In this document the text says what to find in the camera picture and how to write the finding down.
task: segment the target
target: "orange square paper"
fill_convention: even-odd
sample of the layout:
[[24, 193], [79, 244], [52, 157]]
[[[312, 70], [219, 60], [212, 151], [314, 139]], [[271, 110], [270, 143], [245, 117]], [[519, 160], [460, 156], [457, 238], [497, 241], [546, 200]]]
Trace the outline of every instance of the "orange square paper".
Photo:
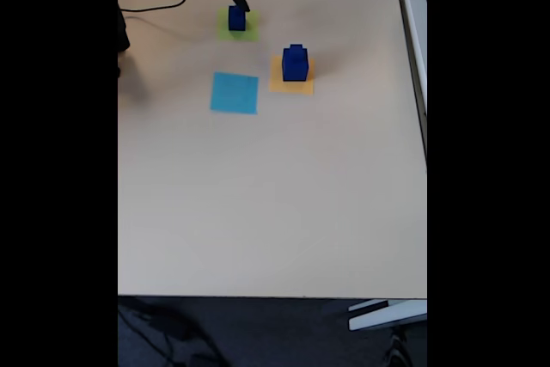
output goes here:
[[272, 56], [271, 75], [269, 77], [269, 90], [271, 92], [283, 92], [286, 94], [313, 94], [313, 79], [315, 74], [315, 61], [309, 59], [308, 78], [305, 82], [283, 81], [283, 56]]

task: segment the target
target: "black cable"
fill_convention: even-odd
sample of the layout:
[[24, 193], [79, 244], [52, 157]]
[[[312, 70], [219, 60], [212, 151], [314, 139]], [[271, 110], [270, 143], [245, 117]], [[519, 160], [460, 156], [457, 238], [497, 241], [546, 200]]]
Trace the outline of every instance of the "black cable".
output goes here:
[[134, 327], [127, 319], [126, 317], [124, 317], [122, 315], [122, 313], [120, 312], [119, 309], [117, 309], [117, 311], [119, 311], [119, 316], [120, 316], [120, 319], [126, 324], [126, 326], [128, 328], [130, 328], [134, 333], [136, 333], [139, 337], [141, 337], [147, 344], [149, 344], [149, 346], [155, 350], [156, 352], [158, 352], [163, 358], [165, 358], [167, 360], [167, 362], [171, 363], [171, 364], [174, 364], [175, 365], [175, 362], [174, 360], [169, 357], [163, 350], [161, 350], [160, 348], [158, 348], [157, 346], [155, 346], [150, 339], [148, 339], [145, 334], [143, 334], [141, 331], [139, 331], [136, 327]]
[[166, 334], [164, 334], [164, 340], [166, 341], [166, 345], [168, 346], [168, 358], [166, 359], [164, 367], [170, 367], [170, 360], [174, 359], [174, 346], [172, 346], [172, 342]]
[[150, 12], [151, 10], [162, 10], [162, 9], [172, 9], [181, 6], [186, 0], [181, 0], [181, 2], [176, 4], [170, 4], [168, 6], [156, 6], [155, 8], [147, 9], [121, 9], [123, 12], [132, 12], [132, 13], [141, 13], [141, 12]]
[[[150, 313], [153, 309], [155, 309], [157, 312], [159, 310], [162, 310], [163, 308], [162, 307], [156, 307], [156, 306], [149, 306], [149, 309], [147, 308], [143, 308], [143, 304], [140, 303], [139, 306], [136, 306], [135, 305], [136, 303], [132, 302], [132, 305], [129, 305], [129, 303], [122, 303], [121, 305], [124, 305], [126, 307], [129, 307], [130, 309], [133, 309], [134, 311], [137, 311], [139, 314], [148, 314]], [[140, 318], [142, 318], [143, 320], [147, 320], [149, 317], [144, 317], [144, 316], [141, 316]], [[187, 324], [187, 328], [190, 328], [190, 331], [192, 332], [192, 335], [196, 338], [199, 338], [201, 340], [204, 341], [204, 343], [206, 344], [206, 346], [209, 347], [209, 349], [212, 351], [212, 353], [214, 354], [214, 356], [216, 357], [218, 363], [220, 363], [220, 365], [222, 367], [229, 367], [229, 363], [227, 362], [227, 360], [225, 359], [225, 357], [223, 356], [223, 354], [220, 352], [220, 350], [217, 348], [216, 344], [214, 343], [214, 341], [212, 340], [212, 338], [206, 333], [204, 332], [200, 326], [195, 322], [195, 321], [192, 321], [191, 319], [188, 319], [187, 317], [184, 317], [184, 322]], [[143, 336], [143, 334], [139, 331], [136, 331], [136, 329], [130, 327], [130, 329], [132, 329], [132, 331], [136, 332], [137, 334], [139, 334], [142, 338], [144, 338], [148, 344], [150, 344], [150, 346], [152, 346], [152, 343], [150, 343], [146, 337]], [[164, 352], [160, 352], [160, 350], [157, 350], [157, 352], [160, 352], [166, 359], [167, 359], [167, 362], [168, 363], [172, 363], [172, 365], [174, 367], [185, 367], [186, 365], [184, 363], [176, 363], [173, 361], [173, 354], [172, 354], [172, 351], [173, 351], [173, 348], [172, 348], [172, 343], [169, 341], [168, 339], [168, 336], [165, 334], [164, 335], [165, 337], [165, 340], [167, 342], [167, 345], [168, 345], [168, 348], [170, 349], [171, 353], [170, 353], [170, 356], [167, 357], [166, 354], [164, 354]]]

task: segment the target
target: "white table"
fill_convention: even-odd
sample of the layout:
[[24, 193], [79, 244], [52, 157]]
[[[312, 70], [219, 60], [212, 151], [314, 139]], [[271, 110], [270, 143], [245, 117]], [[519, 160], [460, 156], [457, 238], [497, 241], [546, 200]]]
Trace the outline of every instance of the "white table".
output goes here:
[[[217, 40], [229, 2], [126, 19], [119, 294], [426, 298], [427, 176], [399, 1], [248, 0], [257, 43]], [[314, 96], [268, 90], [270, 57], [290, 43], [316, 60]], [[214, 71], [257, 76], [258, 115], [211, 112]]]

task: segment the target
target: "blue block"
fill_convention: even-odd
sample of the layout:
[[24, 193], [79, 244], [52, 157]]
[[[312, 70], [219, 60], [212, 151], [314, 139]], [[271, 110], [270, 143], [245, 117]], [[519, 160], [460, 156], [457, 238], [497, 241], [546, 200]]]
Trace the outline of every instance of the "blue block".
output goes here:
[[302, 45], [290, 45], [283, 50], [283, 80], [304, 82], [308, 78], [308, 50]]
[[247, 19], [244, 10], [238, 6], [229, 6], [229, 30], [245, 30]]

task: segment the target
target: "dark floor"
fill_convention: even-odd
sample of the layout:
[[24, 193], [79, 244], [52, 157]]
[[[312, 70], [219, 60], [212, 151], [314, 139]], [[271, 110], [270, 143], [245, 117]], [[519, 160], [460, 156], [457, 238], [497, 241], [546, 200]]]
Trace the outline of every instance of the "dark floor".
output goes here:
[[[346, 309], [358, 300], [275, 298], [146, 298], [178, 309], [213, 338], [231, 367], [383, 367], [390, 330], [350, 332]], [[164, 338], [123, 310], [164, 351]], [[407, 349], [414, 367], [426, 367], [426, 323], [407, 328]], [[209, 354], [204, 343], [174, 343], [174, 359], [188, 362]], [[165, 360], [119, 317], [120, 367], [162, 367]]]

